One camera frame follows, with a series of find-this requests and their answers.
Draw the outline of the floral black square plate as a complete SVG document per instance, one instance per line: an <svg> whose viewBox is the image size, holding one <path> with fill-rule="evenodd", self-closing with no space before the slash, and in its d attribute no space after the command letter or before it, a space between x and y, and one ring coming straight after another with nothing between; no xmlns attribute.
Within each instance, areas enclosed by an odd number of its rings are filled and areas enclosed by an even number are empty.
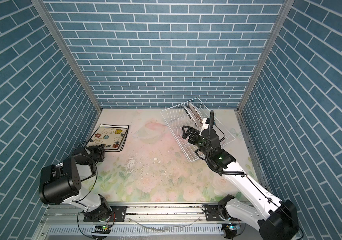
<svg viewBox="0 0 342 240"><path fill-rule="evenodd" d="M126 143L130 126L104 125L94 131L87 143L87 147L104 145L105 152L121 152Z"/></svg>

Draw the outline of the round plate red rim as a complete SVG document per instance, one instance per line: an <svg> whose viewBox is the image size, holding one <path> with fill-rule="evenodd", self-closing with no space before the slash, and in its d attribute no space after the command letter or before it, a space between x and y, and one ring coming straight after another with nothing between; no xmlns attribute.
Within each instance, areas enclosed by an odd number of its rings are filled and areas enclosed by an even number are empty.
<svg viewBox="0 0 342 240"><path fill-rule="evenodd" d="M189 116L190 119L192 119L192 121L194 122L194 125L199 128L199 120L196 118L196 116L194 115L194 113L192 112L191 108L186 106L186 105L183 105L183 108L185 110L185 112L187 113L187 115Z"/></svg>

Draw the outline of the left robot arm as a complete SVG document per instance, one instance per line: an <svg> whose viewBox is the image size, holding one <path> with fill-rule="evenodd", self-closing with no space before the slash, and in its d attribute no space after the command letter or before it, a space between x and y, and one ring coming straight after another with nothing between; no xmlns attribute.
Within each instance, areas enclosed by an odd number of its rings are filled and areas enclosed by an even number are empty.
<svg viewBox="0 0 342 240"><path fill-rule="evenodd" d="M97 163L105 158L105 145L77 147L63 162L42 168L39 198L46 205L72 205L81 209L85 222L107 222L113 210L100 194L82 186L93 179L97 182Z"/></svg>

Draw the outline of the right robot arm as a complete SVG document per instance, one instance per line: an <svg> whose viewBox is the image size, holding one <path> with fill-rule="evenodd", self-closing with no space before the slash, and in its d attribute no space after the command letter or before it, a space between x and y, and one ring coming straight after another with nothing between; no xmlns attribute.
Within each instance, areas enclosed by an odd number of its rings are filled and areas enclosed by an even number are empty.
<svg viewBox="0 0 342 240"><path fill-rule="evenodd" d="M246 205L233 195L224 197L217 204L217 212L224 221L241 220L258 230L264 240L290 240L301 230L294 203L282 201L250 177L220 146L212 128L199 131L183 126L182 137L197 147L197 155L204 155L203 160L210 170L225 177L251 202Z"/></svg>

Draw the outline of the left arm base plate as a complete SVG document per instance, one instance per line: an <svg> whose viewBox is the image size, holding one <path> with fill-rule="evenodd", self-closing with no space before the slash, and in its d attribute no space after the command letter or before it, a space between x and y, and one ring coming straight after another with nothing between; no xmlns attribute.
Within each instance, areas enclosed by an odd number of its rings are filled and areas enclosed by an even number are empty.
<svg viewBox="0 0 342 240"><path fill-rule="evenodd" d="M98 223L98 222L118 222L122 223L125 220L127 213L127 206L112 206L105 208L99 206L97 209L84 213L84 222Z"/></svg>

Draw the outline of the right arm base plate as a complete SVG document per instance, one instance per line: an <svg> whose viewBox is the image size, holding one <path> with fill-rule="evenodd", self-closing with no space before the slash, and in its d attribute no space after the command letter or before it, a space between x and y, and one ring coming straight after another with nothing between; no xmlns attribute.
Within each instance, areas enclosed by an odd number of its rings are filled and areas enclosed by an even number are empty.
<svg viewBox="0 0 342 240"><path fill-rule="evenodd" d="M228 220L228 218L225 218L225 216L223 216L223 214L219 211L218 205L202 205L201 210L203 211L207 222Z"/></svg>

